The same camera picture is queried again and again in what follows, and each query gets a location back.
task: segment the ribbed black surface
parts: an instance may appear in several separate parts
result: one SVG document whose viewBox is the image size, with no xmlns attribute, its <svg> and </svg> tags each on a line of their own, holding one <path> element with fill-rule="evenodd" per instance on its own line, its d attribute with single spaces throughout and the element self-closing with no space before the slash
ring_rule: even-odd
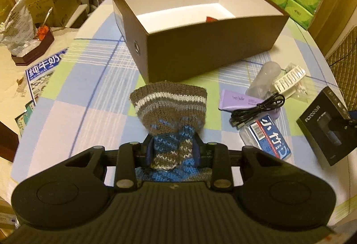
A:
<svg viewBox="0 0 357 244">
<path fill-rule="evenodd" d="M 204 183 L 146 182 L 136 192 L 117 194 L 90 223 L 64 231 L 23 225 L 4 243 L 313 244 L 329 233 L 326 227 L 305 232 L 267 228 L 247 217 L 231 195 L 212 192 Z"/>
</svg>

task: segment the knitted sock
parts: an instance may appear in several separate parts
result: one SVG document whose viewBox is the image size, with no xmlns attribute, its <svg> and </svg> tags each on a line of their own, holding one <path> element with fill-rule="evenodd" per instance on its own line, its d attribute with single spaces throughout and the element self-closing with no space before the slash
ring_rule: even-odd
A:
<svg viewBox="0 0 357 244">
<path fill-rule="evenodd" d="M 211 169 L 193 167 L 192 139 L 203 127 L 206 90 L 171 82 L 146 85 L 130 95 L 136 114 L 154 138 L 151 168 L 138 168 L 147 181 L 209 180 Z"/>
</svg>

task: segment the barcode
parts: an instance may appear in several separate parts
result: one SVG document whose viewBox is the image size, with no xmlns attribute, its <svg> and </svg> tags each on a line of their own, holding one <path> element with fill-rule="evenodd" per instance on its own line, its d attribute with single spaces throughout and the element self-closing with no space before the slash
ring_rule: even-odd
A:
<svg viewBox="0 0 357 244">
<path fill-rule="evenodd" d="M 265 137 L 263 131 L 260 129 L 257 122 L 253 123 L 251 127 L 253 128 L 253 131 L 257 136 L 258 140 L 262 140 Z"/>
</svg>

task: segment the purple tube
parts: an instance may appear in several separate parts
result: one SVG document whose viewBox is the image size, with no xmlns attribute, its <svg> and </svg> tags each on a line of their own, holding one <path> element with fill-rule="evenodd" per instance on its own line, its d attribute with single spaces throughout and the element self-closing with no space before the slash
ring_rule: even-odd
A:
<svg viewBox="0 0 357 244">
<path fill-rule="evenodd" d="M 234 111 L 237 109 L 248 109 L 257 106 L 264 100 L 250 97 L 237 92 L 222 90 L 219 110 Z M 277 120 L 280 116 L 280 108 L 267 112 L 273 120 Z"/>
</svg>

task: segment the translucent bottle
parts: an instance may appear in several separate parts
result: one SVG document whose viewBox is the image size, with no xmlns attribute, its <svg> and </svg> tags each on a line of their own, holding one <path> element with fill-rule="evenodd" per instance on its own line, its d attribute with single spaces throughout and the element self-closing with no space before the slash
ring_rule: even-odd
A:
<svg viewBox="0 0 357 244">
<path fill-rule="evenodd" d="M 270 90 L 271 85 L 280 73 L 281 67 L 278 63 L 270 61 L 263 64 L 258 75 L 255 77 L 245 94 L 251 97 L 264 99 L 265 95 Z"/>
</svg>

